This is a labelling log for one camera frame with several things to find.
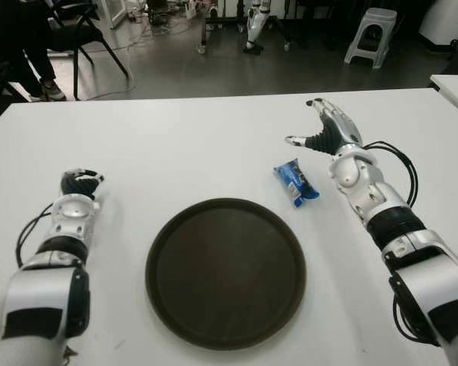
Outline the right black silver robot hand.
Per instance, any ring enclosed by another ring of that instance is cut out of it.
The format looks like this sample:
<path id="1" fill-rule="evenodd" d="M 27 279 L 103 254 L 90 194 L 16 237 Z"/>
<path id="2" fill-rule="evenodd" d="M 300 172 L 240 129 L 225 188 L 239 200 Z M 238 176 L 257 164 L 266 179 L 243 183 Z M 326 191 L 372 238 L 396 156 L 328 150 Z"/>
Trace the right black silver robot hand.
<path id="1" fill-rule="evenodd" d="M 363 147 L 363 140 L 355 123 L 334 103 L 324 98 L 306 101 L 313 107 L 322 123 L 322 131 L 313 136 L 286 136 L 285 141 L 292 146 L 300 146 L 331 156 L 338 154 L 344 146 Z"/>

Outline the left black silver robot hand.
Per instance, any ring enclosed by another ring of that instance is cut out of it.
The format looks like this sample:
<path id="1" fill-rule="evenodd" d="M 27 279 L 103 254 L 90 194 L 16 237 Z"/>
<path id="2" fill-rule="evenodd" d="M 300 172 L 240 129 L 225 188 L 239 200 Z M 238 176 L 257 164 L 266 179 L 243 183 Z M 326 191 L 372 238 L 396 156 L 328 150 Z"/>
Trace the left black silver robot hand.
<path id="1" fill-rule="evenodd" d="M 105 177 L 95 171 L 73 169 L 63 173 L 60 191 L 62 194 L 82 194 L 95 200 L 95 192 L 104 180 Z"/>

